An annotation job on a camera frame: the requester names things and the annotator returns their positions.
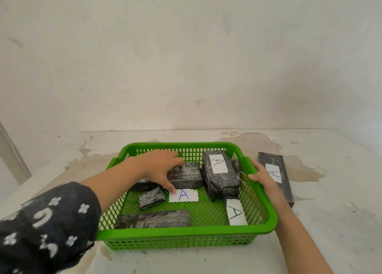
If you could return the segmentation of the person's right hand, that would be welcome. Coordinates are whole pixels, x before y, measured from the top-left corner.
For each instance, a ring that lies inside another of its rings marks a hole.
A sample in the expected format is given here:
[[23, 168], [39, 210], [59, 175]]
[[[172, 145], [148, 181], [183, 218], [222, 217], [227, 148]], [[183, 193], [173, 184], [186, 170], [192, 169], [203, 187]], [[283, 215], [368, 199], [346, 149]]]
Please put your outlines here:
[[280, 198], [284, 197], [281, 193], [281, 190], [263, 165], [251, 158], [250, 161], [257, 170], [256, 174], [262, 174], [264, 176], [264, 185], [262, 186], [264, 187], [265, 194], [267, 195], [270, 202], [275, 205], [276, 202], [280, 200]]

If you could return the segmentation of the person's left hand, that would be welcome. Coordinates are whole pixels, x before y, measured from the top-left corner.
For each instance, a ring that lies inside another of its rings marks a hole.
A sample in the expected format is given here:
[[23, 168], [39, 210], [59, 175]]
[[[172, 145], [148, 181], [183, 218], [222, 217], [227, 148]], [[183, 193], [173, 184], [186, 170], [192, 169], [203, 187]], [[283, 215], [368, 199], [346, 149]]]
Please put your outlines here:
[[145, 178], [162, 185], [162, 178], [167, 178], [167, 173], [176, 166], [183, 166], [184, 159], [179, 157], [178, 152], [165, 150], [153, 150], [140, 156], [145, 169]]

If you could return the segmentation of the black box package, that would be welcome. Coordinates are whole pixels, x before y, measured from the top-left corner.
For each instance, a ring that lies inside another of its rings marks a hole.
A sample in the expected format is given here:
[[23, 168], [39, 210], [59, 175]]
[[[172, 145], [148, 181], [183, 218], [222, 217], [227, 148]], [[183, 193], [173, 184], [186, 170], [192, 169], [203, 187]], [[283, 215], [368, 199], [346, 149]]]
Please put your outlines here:
[[197, 161], [186, 162], [183, 166], [172, 168], [167, 173], [167, 179], [176, 190], [203, 187], [203, 175]]

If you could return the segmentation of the green plastic mesh basket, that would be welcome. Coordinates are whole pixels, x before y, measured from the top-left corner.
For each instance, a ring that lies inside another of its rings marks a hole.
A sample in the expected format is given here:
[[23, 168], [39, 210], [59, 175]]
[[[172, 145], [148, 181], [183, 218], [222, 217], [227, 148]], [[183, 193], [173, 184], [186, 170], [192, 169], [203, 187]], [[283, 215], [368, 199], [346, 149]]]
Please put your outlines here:
[[[264, 187], [248, 178], [256, 170], [249, 157], [231, 142], [136, 142], [122, 148], [112, 158], [107, 169], [155, 149], [178, 152], [185, 162], [197, 161], [202, 166], [204, 151], [224, 150], [241, 165], [241, 186], [238, 197], [248, 225], [229, 225], [224, 201], [210, 201], [202, 186], [197, 189], [199, 201], [170, 203], [169, 192], [164, 191], [166, 201], [141, 211], [138, 195], [142, 191], [127, 191], [114, 202], [99, 220], [97, 241], [104, 242], [111, 250], [146, 250], [187, 247], [220, 247], [250, 244], [257, 235], [271, 233], [278, 223], [277, 213], [265, 194]], [[115, 224], [121, 215], [150, 212], [188, 210], [189, 227], [177, 228], [121, 228]]]

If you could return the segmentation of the person's right forearm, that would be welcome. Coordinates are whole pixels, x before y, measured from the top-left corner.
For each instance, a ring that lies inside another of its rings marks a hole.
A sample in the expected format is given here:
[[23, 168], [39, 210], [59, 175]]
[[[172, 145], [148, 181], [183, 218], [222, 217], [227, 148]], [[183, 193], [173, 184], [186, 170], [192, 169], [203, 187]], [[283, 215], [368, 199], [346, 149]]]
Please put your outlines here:
[[275, 232], [289, 274], [334, 274], [282, 192], [277, 188], [267, 195], [278, 215]]

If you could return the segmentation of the person's left forearm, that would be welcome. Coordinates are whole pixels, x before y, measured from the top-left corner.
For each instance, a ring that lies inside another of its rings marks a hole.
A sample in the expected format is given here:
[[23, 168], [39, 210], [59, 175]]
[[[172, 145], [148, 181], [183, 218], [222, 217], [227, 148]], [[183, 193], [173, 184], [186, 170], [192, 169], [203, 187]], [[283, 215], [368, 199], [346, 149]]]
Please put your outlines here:
[[130, 157], [112, 168], [81, 181], [96, 195], [103, 214], [117, 199], [148, 173], [151, 158]]

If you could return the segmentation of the small black wrapped package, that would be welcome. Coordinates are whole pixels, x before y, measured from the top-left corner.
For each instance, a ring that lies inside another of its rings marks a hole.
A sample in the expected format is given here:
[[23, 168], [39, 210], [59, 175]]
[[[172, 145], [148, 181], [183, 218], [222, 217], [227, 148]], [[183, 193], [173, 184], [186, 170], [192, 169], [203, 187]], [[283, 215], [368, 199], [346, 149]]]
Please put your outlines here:
[[144, 210], [165, 202], [165, 195], [160, 187], [150, 190], [138, 197], [140, 210]]

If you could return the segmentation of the white paper label card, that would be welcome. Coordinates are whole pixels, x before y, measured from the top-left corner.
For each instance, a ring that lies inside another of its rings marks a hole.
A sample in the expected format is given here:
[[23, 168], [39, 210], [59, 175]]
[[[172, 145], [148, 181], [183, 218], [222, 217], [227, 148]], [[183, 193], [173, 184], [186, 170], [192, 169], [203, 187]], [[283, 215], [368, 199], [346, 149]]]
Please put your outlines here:
[[188, 203], [198, 201], [198, 191], [193, 189], [177, 189], [175, 193], [169, 194], [170, 203]]

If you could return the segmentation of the long black labelled package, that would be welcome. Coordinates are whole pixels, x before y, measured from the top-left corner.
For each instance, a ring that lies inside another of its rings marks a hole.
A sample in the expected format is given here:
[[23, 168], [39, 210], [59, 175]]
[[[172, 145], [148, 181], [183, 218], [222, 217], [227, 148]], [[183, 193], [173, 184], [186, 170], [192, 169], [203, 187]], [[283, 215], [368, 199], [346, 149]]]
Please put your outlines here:
[[278, 184], [289, 207], [293, 208], [294, 199], [283, 156], [258, 152], [257, 161], [265, 167], [271, 178]]

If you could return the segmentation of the large black labelled package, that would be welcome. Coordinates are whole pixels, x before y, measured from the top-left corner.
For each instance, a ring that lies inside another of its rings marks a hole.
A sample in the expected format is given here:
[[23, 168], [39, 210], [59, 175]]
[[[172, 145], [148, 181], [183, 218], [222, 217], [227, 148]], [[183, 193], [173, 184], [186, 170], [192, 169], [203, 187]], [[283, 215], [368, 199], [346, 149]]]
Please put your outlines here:
[[226, 151], [205, 151], [202, 160], [203, 185], [211, 202], [239, 193], [240, 172]]

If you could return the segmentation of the long flat black package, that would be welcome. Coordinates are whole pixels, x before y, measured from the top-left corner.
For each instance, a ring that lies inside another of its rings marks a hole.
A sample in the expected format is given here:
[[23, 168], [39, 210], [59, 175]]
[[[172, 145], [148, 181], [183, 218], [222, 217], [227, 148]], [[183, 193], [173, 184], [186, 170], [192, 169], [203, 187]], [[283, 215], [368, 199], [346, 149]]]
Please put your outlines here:
[[123, 214], [118, 216], [115, 229], [189, 227], [188, 210]]

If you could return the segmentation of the narrow black labelled package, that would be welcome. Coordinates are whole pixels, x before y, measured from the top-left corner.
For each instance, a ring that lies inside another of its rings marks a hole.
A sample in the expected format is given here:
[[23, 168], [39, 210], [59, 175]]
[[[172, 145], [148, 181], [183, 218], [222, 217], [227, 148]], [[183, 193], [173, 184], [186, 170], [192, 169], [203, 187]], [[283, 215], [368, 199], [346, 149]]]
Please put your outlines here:
[[228, 225], [248, 225], [243, 206], [238, 195], [224, 196]]

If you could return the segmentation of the dark floral sleeve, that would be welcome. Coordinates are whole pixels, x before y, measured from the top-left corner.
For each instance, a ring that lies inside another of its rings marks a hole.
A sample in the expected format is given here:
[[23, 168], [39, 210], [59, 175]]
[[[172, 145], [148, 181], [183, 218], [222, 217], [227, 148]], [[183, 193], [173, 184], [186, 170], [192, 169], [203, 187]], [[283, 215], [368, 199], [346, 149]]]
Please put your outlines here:
[[0, 219], [0, 274], [56, 274], [94, 246], [101, 206], [87, 186], [69, 182]]

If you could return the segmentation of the white wall trim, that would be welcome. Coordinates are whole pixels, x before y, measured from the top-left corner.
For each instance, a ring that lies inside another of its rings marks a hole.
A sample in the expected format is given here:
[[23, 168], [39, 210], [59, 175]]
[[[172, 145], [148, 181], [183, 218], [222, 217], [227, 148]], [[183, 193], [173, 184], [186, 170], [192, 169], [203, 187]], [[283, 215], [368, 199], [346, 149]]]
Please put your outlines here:
[[31, 177], [31, 172], [19, 153], [16, 144], [12, 141], [1, 122], [0, 158], [19, 185], [22, 185]]

